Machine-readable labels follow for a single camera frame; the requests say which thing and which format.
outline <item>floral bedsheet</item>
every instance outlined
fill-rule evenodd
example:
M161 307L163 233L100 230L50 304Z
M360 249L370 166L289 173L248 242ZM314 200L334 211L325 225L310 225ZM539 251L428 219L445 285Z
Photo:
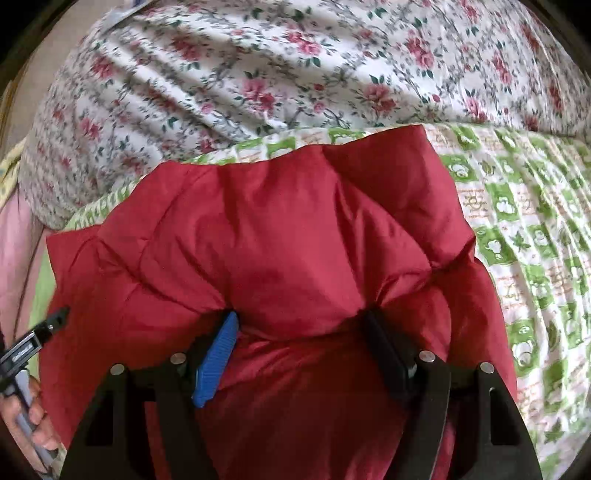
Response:
M591 150L578 140L506 128L424 127L456 182L476 234L476 255L495 284L518 377L518 407L544 479L557 479L591 434ZM187 162L270 160L379 130L293 130ZM67 229L102 223L137 183L80 209Z
M53 229L163 160L292 128L490 122L591 140L588 77L518 0L160 0L102 23L21 161Z

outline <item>finger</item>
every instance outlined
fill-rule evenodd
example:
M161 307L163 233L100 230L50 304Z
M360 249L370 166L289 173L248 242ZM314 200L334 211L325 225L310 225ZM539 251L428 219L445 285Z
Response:
M29 376L29 390L31 390L33 398L37 398L41 394L41 384L35 377Z
M48 450L57 448L58 437L48 416L45 416L39 426L35 429L33 435L31 436L31 440L33 440L36 445L45 446L47 444L51 444L54 446L51 449L45 447Z
M29 418L35 425L39 425L44 416L45 409L41 405L41 399L37 397L35 400L33 400L33 403L29 408Z
M6 424L14 424L20 412L22 412L22 407L16 396L4 397L0 402L0 413Z

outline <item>black plastic bracket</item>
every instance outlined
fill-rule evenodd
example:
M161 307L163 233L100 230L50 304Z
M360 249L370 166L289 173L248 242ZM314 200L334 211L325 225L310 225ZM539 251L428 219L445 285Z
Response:
M541 480L525 424L492 364L447 365L419 351L377 309L363 312L361 322L390 395L411 407L387 480L431 479L450 400L459 403L450 479Z

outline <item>black clip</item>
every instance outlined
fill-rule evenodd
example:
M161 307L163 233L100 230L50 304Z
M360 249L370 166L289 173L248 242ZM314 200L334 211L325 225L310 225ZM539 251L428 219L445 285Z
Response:
M237 330L236 313L226 312L214 332L197 337L187 353L175 353L157 367L134 371L113 365L78 425L61 480L105 480L107 471L111 480L155 480L144 410L147 401L157 405L172 478L217 480L194 416L194 402L211 398L217 384L204 398L196 398L196 382L216 340L227 342ZM229 356L233 344L228 345L223 348Z
M453 399L462 408L450 478L541 480L525 424L492 364L483 362L475 370L451 367L434 353L419 351L379 310L368 310L362 317L366 341L388 391L413 410L385 479L431 479Z

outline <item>quilted fabric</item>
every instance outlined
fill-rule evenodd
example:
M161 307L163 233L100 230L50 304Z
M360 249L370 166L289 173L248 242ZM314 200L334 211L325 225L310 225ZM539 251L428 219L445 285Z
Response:
M165 163L102 225L48 240L52 308L71 314L41 355L46 409L69 444L112 364L161 362L232 307L241 335L197 412L221 478L381 479L404 411L386 395L360 309L381 306L456 365L493 362L515 395L474 246L420 126L273 162ZM452 446L449 427L435 478Z

